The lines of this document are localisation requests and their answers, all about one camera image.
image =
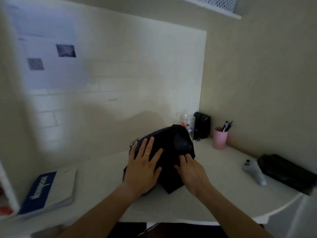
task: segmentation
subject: hand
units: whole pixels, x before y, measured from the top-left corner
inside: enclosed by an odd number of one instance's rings
[[[190,154],[179,156],[180,167],[175,165],[175,169],[182,178],[188,191],[199,199],[204,191],[212,187],[203,166],[193,160]]]
[[[144,139],[135,159],[136,146],[133,146],[130,152],[129,163],[123,182],[129,186],[136,199],[155,186],[162,170],[161,167],[158,167],[154,172],[156,163],[163,153],[163,149],[160,148],[152,160],[149,161],[149,154],[151,153],[153,142],[154,137],[151,137],[146,146],[147,139]]]

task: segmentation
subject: black bag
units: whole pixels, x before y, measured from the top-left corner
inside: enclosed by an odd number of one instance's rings
[[[149,156],[149,160],[153,158],[155,153],[160,148],[163,149],[163,153],[158,160],[155,169],[162,167],[162,171],[158,178],[158,183],[161,183],[166,192],[170,194],[184,185],[180,175],[174,168],[174,165],[179,166],[180,155],[190,154],[194,159],[194,145],[186,128],[175,124],[171,127],[160,129],[156,132],[153,132],[152,134],[132,142],[130,148],[134,144],[137,145],[134,158],[136,158],[138,154],[142,141],[145,138],[149,140],[152,136],[154,137],[154,144]],[[126,167],[123,170],[123,179],[125,176],[125,171]]]

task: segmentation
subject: black speaker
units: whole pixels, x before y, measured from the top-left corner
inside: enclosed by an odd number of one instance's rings
[[[196,112],[195,116],[195,132],[194,140],[199,141],[205,139],[210,134],[211,118],[208,115]]]

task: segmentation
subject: left hand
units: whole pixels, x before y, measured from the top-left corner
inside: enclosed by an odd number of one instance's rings
[[[154,172],[156,163],[163,153],[163,149],[160,148],[152,160],[149,161],[149,154],[152,151],[153,142],[154,137],[151,137],[146,146],[147,139],[144,139],[135,159],[136,146],[133,146],[130,152],[129,163],[123,182],[130,188],[136,199],[155,186],[162,170],[161,167],[158,167]]]

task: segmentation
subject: mesh basket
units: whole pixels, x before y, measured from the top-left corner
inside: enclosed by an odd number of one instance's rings
[[[236,0],[203,0],[208,4],[221,8],[228,12],[233,12],[235,8]]]

